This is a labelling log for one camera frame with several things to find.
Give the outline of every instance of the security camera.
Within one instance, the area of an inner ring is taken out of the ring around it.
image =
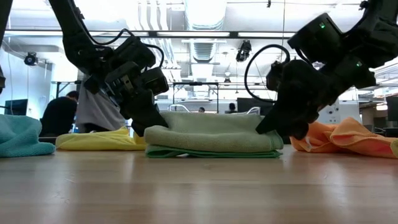
[[[36,57],[36,52],[28,52],[24,60],[25,65],[35,66],[39,63],[39,59]]]
[[[244,40],[236,55],[237,62],[244,62],[249,58],[251,52],[250,40]]]

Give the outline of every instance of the person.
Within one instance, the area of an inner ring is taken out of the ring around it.
[[[71,91],[48,103],[43,118],[40,137],[57,137],[69,133],[75,120],[79,92]]]
[[[229,111],[225,111],[225,113],[237,113],[237,111],[236,111],[236,107],[235,107],[235,104],[234,103],[230,103],[229,104]]]
[[[126,125],[126,120],[109,97],[99,91],[92,94],[84,87],[85,79],[80,87],[79,104],[76,112],[76,126],[79,133],[115,131]]]

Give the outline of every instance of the light green towel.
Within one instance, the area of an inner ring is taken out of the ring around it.
[[[206,157],[254,157],[256,153],[271,152],[270,155],[277,157],[280,154],[275,150],[284,146],[275,131],[256,132],[262,119],[256,114],[164,112],[162,116],[169,128],[153,126],[145,130],[145,141],[152,145],[146,149],[148,157],[170,157],[168,155],[189,152]]]

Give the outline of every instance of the yellow towel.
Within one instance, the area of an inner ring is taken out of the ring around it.
[[[63,150],[145,150],[144,138],[121,128],[117,131],[105,131],[89,134],[63,134],[55,142],[57,149]]]

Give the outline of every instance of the desk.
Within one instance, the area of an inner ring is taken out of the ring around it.
[[[1,223],[396,223],[398,161],[307,154],[280,159],[147,159],[57,152],[0,159]]]

